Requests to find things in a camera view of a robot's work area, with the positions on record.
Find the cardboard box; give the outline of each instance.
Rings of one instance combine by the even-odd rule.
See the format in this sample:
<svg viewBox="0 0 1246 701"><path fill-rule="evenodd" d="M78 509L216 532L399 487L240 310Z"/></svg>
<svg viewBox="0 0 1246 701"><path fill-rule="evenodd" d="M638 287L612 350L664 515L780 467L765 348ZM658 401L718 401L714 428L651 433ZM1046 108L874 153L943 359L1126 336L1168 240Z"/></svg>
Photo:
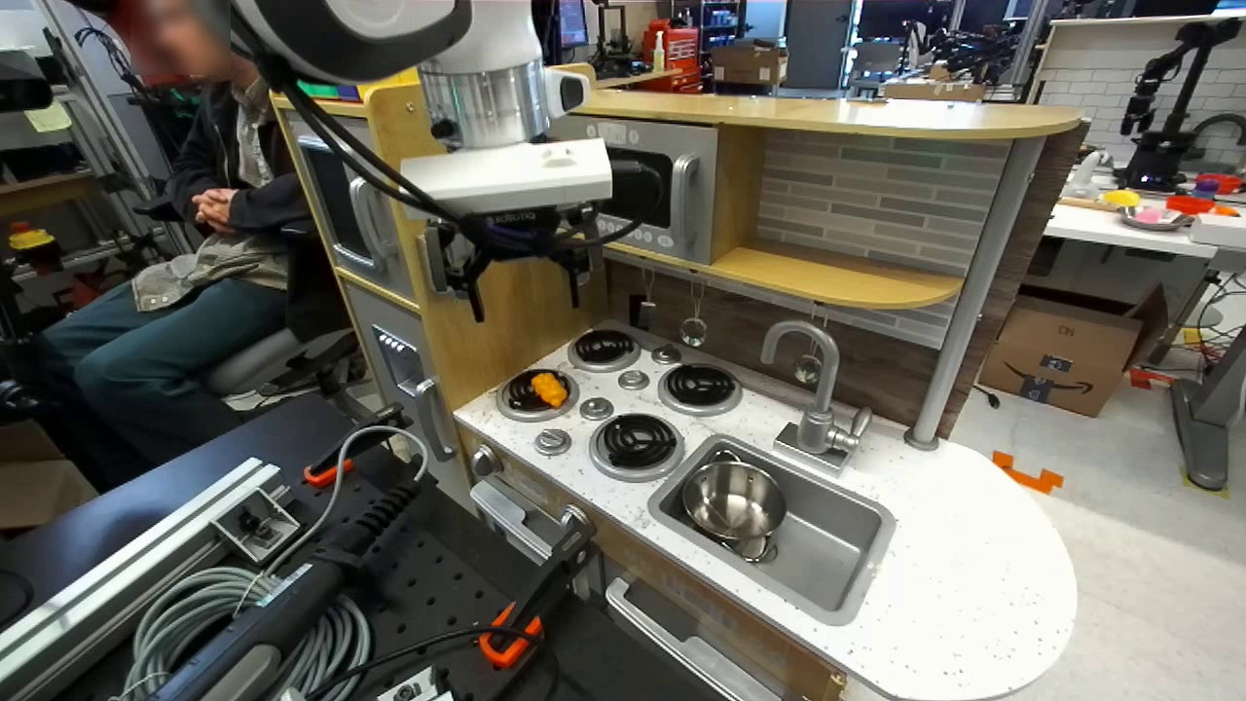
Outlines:
<svg viewBox="0 0 1246 701"><path fill-rule="evenodd" d="M754 43L731 43L714 47L714 80L721 84L765 84L775 91L788 78L788 52L780 47L754 47Z"/></svg>
<svg viewBox="0 0 1246 701"><path fill-rule="evenodd" d="M1098 416L1123 387L1143 327L1139 315L1022 296L982 387Z"/></svg>
<svg viewBox="0 0 1246 701"><path fill-rule="evenodd" d="M37 420L0 424L0 531L32 531L95 498Z"/></svg>

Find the person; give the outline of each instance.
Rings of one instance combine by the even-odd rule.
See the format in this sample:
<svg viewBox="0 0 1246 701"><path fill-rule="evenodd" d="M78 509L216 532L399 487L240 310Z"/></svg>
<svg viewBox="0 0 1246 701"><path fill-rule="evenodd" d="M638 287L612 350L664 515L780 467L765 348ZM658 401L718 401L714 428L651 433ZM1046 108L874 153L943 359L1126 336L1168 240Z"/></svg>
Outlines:
<svg viewBox="0 0 1246 701"><path fill-rule="evenodd" d="M172 201L205 237L39 336L47 396L72 420L87 479L112 487L247 416L205 374L281 332L347 327L300 178L248 57L205 91L174 156Z"/></svg>

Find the monitor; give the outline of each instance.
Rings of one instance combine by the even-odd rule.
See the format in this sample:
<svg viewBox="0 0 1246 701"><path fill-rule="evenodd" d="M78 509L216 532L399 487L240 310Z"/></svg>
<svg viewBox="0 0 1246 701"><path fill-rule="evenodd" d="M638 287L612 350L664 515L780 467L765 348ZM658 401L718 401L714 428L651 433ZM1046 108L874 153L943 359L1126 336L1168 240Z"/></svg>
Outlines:
<svg viewBox="0 0 1246 701"><path fill-rule="evenodd" d="M584 0L561 0L556 36L561 36L561 47L588 47Z"/></svg>

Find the stainless steel sink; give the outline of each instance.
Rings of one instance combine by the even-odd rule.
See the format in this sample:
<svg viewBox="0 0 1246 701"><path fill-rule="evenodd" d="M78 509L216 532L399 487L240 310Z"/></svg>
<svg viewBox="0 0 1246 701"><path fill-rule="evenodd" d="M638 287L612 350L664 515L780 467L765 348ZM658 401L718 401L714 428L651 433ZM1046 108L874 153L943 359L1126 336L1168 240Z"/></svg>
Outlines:
<svg viewBox="0 0 1246 701"><path fill-rule="evenodd" d="M775 531L775 553L761 564L749 564L723 542L701 532L680 505L680 483L714 461L745 461L749 467L766 470L788 498L788 516ZM731 436L708 436L680 465L680 470L674 470L658 487L651 509L658 523L674 526L696 549L708 549L738 571L766 588L780 588L788 600L793 600L827 623L848 623L858 615L895 531L895 516L882 503L814 479L812 470L789 467L780 457L766 457Z"/></svg>

